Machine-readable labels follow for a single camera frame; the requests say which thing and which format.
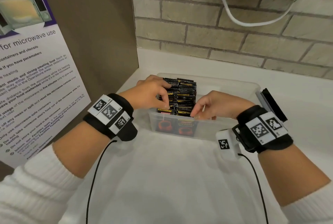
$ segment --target hand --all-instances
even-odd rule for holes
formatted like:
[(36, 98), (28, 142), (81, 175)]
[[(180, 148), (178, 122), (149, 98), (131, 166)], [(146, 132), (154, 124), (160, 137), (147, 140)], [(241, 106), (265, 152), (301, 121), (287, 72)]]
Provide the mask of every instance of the hand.
[(211, 91), (197, 101), (191, 116), (199, 120), (214, 119), (216, 116), (236, 119), (240, 113), (254, 105), (253, 102), (237, 96)]
[[(139, 80), (135, 87), (127, 91), (119, 93), (133, 107), (139, 108), (162, 108), (169, 109), (169, 97), (165, 88), (170, 88), (171, 85), (161, 77), (150, 75), (145, 80)], [(156, 95), (162, 96), (163, 101), (156, 99)]]

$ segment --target person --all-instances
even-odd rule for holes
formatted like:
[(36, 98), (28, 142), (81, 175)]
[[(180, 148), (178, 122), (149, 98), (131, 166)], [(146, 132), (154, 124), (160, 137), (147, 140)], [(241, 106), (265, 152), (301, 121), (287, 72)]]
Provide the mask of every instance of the person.
[[(169, 108), (165, 88), (170, 85), (151, 75), (119, 95), (133, 109)], [(157, 94), (163, 101), (156, 99)], [(236, 119), (252, 106), (252, 102), (240, 97), (212, 91), (197, 101), (191, 116)], [(108, 137), (83, 121), (17, 167), (0, 183), (1, 223), (58, 223), (67, 201), (109, 142)], [(332, 182), (295, 145), (263, 151), (258, 158), (277, 202), (291, 223), (333, 223)]]

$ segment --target white cable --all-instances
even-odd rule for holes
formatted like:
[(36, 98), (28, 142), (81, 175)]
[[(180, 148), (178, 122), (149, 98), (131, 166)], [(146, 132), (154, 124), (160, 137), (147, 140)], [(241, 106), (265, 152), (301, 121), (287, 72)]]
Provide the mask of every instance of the white cable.
[(288, 9), (287, 9), (287, 10), (283, 13), (283, 15), (281, 15), (279, 18), (274, 19), (274, 20), (270, 20), (270, 21), (265, 21), (265, 22), (262, 22), (262, 23), (244, 23), (244, 22), (242, 22), (242, 21), (239, 21), (239, 20), (237, 20), (235, 17), (232, 16), (232, 14), (231, 14), (231, 12), (230, 12), (230, 9), (229, 9), (229, 7), (228, 7), (228, 3), (227, 3), (227, 1), (226, 1), (226, 0), (222, 0), (222, 3), (223, 3), (223, 5), (224, 5), (225, 11), (227, 12), (227, 15), (229, 16), (229, 18), (230, 18), (235, 24), (238, 24), (238, 25), (240, 25), (240, 26), (244, 26), (244, 27), (256, 27), (256, 26), (264, 26), (264, 25), (272, 24), (272, 23), (274, 23), (274, 22), (276, 22), (276, 21), (278, 21), (278, 20), (281, 20), (283, 17), (285, 17), (285, 16), (289, 13), (289, 11), (290, 11), (292, 5), (294, 4), (294, 1), (290, 4), (290, 6), (288, 7)]

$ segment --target brown panel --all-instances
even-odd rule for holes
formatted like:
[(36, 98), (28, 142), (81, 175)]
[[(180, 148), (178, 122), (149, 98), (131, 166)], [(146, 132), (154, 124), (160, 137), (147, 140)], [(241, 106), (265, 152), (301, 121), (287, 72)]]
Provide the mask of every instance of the brown panel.
[[(48, 2), (91, 100), (116, 92), (139, 66), (132, 0)], [(55, 139), (79, 123), (85, 111)], [(11, 172), (0, 163), (0, 181)]]

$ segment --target black cable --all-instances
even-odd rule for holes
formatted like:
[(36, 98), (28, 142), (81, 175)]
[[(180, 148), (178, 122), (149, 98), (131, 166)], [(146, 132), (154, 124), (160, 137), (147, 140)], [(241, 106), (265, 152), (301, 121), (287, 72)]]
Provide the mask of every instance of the black cable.
[(87, 212), (86, 212), (86, 224), (88, 224), (88, 211), (89, 211), (89, 202), (90, 202), (90, 198), (91, 198), (91, 193), (93, 192), (93, 186), (94, 186), (94, 182), (95, 182), (95, 178), (96, 178), (96, 174), (97, 174), (97, 169), (98, 169), (98, 166), (100, 165), (100, 162), (101, 162), (101, 159), (103, 157), (103, 154), (104, 152), (106, 151), (106, 149), (110, 146), (111, 143), (113, 142), (117, 142), (117, 140), (113, 140), (112, 142), (110, 142), (106, 147), (105, 149), (103, 150), (99, 160), (98, 160), (98, 163), (97, 163), (97, 166), (96, 166), (96, 170), (95, 170), (95, 174), (94, 174), (94, 178), (93, 178), (93, 182), (91, 182), (91, 188), (90, 188), (90, 192), (89, 192), (89, 198), (88, 198), (88, 203), (87, 203)]
[(243, 154), (238, 154), (239, 156), (243, 156), (244, 158), (246, 158), (249, 163), (251, 164), (252, 166), (252, 169), (254, 171), (254, 174), (255, 174), (255, 178), (257, 179), (257, 182), (258, 182), (258, 187), (259, 187), (259, 191), (260, 191), (260, 196), (261, 196), (261, 200), (262, 200), (262, 205), (264, 206), (264, 212), (265, 212), (265, 217), (266, 217), (266, 223), (268, 224), (268, 216), (267, 216), (267, 211), (266, 211), (266, 205), (265, 205), (265, 201), (264, 201), (264, 196), (262, 195), (262, 191), (261, 191), (261, 186), (260, 186), (260, 183), (259, 183), (259, 179), (258, 179), (258, 176), (257, 176), (257, 173), (254, 169), (254, 166), (253, 164), (251, 163), (250, 159), (248, 159), (247, 156), (243, 155)]

